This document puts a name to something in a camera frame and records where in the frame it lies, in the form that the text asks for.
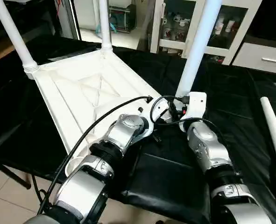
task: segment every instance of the metal frame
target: metal frame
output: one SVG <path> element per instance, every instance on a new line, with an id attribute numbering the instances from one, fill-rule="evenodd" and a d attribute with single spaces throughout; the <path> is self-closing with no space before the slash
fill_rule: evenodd
<path id="1" fill-rule="evenodd" d="M 188 31 L 188 35 L 186 37 L 185 42 L 176 42 L 176 41 L 164 40 L 164 39 L 159 38 L 160 37 L 159 30 L 160 30 L 160 25 L 161 25 L 160 18 L 163 15 L 162 10 L 164 8 L 163 8 L 163 0 L 156 0 L 150 52 L 157 53 L 158 46 L 160 46 L 160 47 L 167 47 L 167 48 L 183 50 L 182 58 L 188 57 L 189 52 L 191 50 L 192 43 L 195 39 L 195 34 L 198 29 L 198 25 L 199 25 L 202 11 L 203 11 L 203 7 L 205 4 L 205 1 L 207 1 L 207 0 L 188 0 L 188 1 L 196 2 L 193 16 L 192 16 L 191 23 L 190 23 L 190 28 Z M 245 17 L 242 20 L 240 28 L 239 28 L 233 42 L 230 45 L 230 48 L 223 49 L 223 48 L 207 46 L 206 50 L 205 50 L 205 54 L 224 56 L 225 59 L 223 61 L 223 64 L 229 65 L 231 63 L 236 51 L 238 50 L 261 2 L 262 2 L 262 0 L 252 0 L 252 1 L 222 0 L 222 5 L 224 5 L 224 6 L 242 7 L 242 8 L 247 8 L 248 10 L 245 14 Z"/>
<path id="2" fill-rule="evenodd" d="M 4 174 L 6 174 L 8 177 L 15 180 L 17 183 L 19 183 L 21 186 L 25 187 L 26 189 L 31 188 L 31 184 L 26 182 L 25 180 L 21 179 L 18 175 L 16 175 L 14 172 L 12 172 L 10 169 L 5 167 L 3 164 L 0 163 L 0 171 L 2 171 Z"/>

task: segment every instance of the bottle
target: bottle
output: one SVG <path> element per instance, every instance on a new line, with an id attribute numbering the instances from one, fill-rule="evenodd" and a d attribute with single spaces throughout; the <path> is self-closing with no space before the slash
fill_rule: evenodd
<path id="1" fill-rule="evenodd" d="M 181 20 L 177 27 L 176 41 L 185 42 L 186 36 L 188 34 L 187 20 Z"/>
<path id="2" fill-rule="evenodd" d="M 172 24 L 169 18 L 163 18 L 163 39 L 170 40 L 171 39 L 171 31 L 172 31 Z"/>
<path id="3" fill-rule="evenodd" d="M 216 25 L 214 27 L 214 34 L 215 35 L 220 35 L 221 34 L 221 31 L 223 29 L 223 26 L 224 26 L 224 15 L 220 14 L 219 17 L 218 17 L 218 20 L 216 22 Z"/>
<path id="4" fill-rule="evenodd" d="M 172 29 L 172 32 L 171 32 L 171 40 L 175 41 L 176 40 L 176 36 L 177 36 L 177 30 L 178 30 L 178 26 L 179 26 L 179 23 L 181 21 L 181 16 L 180 14 L 176 14 L 174 17 L 173 17 L 173 29 Z"/>
<path id="5" fill-rule="evenodd" d="M 232 28 L 232 26 L 234 25 L 234 23 L 235 23 L 235 20 L 234 20 L 234 19 L 230 19 L 230 20 L 228 21 L 228 24 L 227 24 L 226 29 L 225 29 L 225 32 L 224 32 L 224 36 L 225 36 L 225 37 L 229 37 L 229 34 L 230 34 L 230 32 L 231 32 L 231 28 Z"/>

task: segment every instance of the silver robot arm segment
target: silver robot arm segment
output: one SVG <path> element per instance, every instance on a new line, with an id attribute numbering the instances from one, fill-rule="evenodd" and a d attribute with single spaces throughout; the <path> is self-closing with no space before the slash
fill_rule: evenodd
<path id="1" fill-rule="evenodd" d="M 269 217 L 235 172 L 228 151 L 217 135 L 203 122 L 194 122 L 187 131 L 189 147 L 208 181 L 214 223 L 271 224 Z"/>

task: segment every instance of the white plastic base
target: white plastic base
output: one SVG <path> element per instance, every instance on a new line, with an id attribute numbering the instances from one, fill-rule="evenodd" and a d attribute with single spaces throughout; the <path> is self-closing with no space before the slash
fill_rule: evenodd
<path id="1" fill-rule="evenodd" d="M 84 131 L 100 116 L 132 98 L 160 95 L 113 52 L 98 50 L 40 66 L 33 74 L 69 153 Z M 142 99 L 101 121 L 73 157 L 90 153 L 89 144 L 102 137 L 121 113 L 139 114 Z"/>

